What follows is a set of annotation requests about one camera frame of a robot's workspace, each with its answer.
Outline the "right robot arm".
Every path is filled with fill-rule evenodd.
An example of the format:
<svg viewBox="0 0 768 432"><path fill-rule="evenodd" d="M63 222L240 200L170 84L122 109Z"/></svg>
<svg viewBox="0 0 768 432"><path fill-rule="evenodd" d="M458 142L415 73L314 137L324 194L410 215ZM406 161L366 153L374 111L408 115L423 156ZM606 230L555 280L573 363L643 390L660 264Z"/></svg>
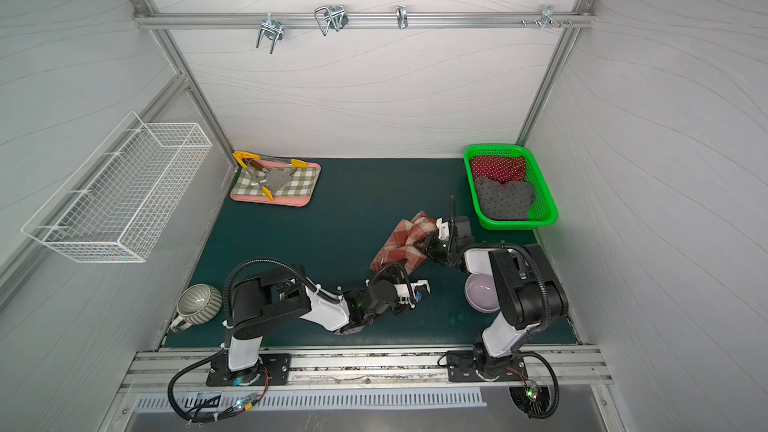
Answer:
<svg viewBox="0 0 768 432"><path fill-rule="evenodd" d="M543 248L477 242L469 218L456 213L454 197L449 199L449 214L438 218L436 226L424 240L423 252L469 279L488 280L498 305L494 321L473 346L475 375L486 381L499 380L507 372L519 376L525 367L523 345L569 311L567 295Z"/></svg>

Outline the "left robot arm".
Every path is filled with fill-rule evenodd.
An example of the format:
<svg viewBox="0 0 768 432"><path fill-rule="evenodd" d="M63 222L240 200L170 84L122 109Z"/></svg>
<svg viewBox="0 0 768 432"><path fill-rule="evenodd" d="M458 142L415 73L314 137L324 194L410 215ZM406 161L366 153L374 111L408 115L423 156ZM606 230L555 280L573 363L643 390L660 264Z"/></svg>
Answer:
<svg viewBox="0 0 768 432"><path fill-rule="evenodd" d="M413 282L400 262L383 266L361 288L330 292L299 265L248 260L229 274L224 286L225 377L259 366L263 338L285 325L303 320L335 335L352 335L388 312L401 315L415 309L430 295L429 282Z"/></svg>

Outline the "red plaid skirt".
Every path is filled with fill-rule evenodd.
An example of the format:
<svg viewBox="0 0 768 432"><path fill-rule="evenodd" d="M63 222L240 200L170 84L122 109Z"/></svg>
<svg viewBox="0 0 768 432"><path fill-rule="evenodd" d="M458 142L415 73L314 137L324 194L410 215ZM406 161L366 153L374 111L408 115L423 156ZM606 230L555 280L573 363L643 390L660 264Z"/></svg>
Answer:
<svg viewBox="0 0 768 432"><path fill-rule="evenodd" d="M379 273L385 265L403 262L406 273L412 274L427 259L417 243L437 230L436 220L423 211L410 220L401 220L374 257L370 269Z"/></svg>

